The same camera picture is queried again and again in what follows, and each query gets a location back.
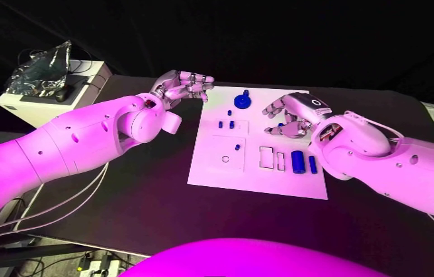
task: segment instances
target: small blue piece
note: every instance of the small blue piece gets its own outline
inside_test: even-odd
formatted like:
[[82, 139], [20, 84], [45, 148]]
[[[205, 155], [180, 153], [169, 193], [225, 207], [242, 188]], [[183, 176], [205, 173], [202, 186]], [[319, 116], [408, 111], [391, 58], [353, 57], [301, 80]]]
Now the small blue piece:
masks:
[[309, 164], [310, 164], [310, 171], [312, 171], [312, 173], [317, 174], [319, 171], [316, 169], [314, 156], [309, 156]]
[[303, 151], [296, 150], [294, 152], [291, 152], [291, 160], [293, 160], [293, 172], [294, 172], [294, 174], [306, 173]]
[[244, 93], [235, 97], [234, 104], [238, 109], [247, 109], [251, 106], [248, 90], [244, 90]]

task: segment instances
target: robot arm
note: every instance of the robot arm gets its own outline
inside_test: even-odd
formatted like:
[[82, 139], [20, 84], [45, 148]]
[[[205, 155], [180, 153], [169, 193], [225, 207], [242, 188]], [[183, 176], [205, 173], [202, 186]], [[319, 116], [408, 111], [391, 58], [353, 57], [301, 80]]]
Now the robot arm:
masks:
[[180, 117], [169, 112], [182, 98], [202, 98], [213, 78], [167, 72], [150, 93], [66, 112], [22, 138], [0, 144], [0, 207], [42, 183], [79, 174], [150, 142], [175, 134]]
[[[301, 138], [312, 130], [312, 153], [332, 176], [359, 179], [381, 195], [423, 212], [434, 213], [434, 144], [404, 137], [395, 130], [353, 112], [332, 114], [307, 93], [291, 93], [262, 111], [270, 118], [286, 109], [284, 126], [271, 135]], [[397, 134], [386, 138], [374, 126]]]

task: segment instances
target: plastic bag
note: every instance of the plastic bag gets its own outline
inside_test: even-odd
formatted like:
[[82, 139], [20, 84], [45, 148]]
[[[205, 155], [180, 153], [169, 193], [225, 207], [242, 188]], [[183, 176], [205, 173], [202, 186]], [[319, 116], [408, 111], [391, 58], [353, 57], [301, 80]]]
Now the plastic bag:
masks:
[[69, 70], [71, 41], [30, 55], [9, 78], [6, 93], [49, 97], [65, 86]]

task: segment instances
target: black backdrop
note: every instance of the black backdrop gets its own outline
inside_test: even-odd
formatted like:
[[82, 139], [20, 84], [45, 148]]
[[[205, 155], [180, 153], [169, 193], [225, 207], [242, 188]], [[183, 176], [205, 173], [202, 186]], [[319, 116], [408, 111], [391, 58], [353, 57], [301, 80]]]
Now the black backdrop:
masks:
[[433, 0], [2, 0], [2, 78], [23, 48], [71, 39], [124, 75], [180, 69], [434, 102], [433, 10]]

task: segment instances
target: dark table surface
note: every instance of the dark table surface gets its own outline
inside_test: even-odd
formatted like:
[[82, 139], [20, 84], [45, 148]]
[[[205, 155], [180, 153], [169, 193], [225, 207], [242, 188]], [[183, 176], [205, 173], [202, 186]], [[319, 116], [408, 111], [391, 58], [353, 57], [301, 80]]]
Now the dark table surface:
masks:
[[[95, 102], [147, 92], [153, 82], [151, 78], [113, 76]], [[218, 85], [307, 89], [335, 113], [352, 110], [405, 136], [434, 142], [434, 123], [424, 106], [395, 92]], [[30, 233], [140, 254], [209, 238], [265, 239], [323, 251], [394, 276], [433, 276], [434, 222], [356, 179], [340, 181], [324, 174], [327, 201], [188, 185], [200, 111], [200, 101], [182, 101], [173, 110], [183, 117], [177, 134], [162, 131], [149, 144], [115, 159], [84, 207]], [[97, 173], [45, 184], [29, 214], [72, 196]], [[52, 221], [87, 196], [27, 220], [20, 228]]]

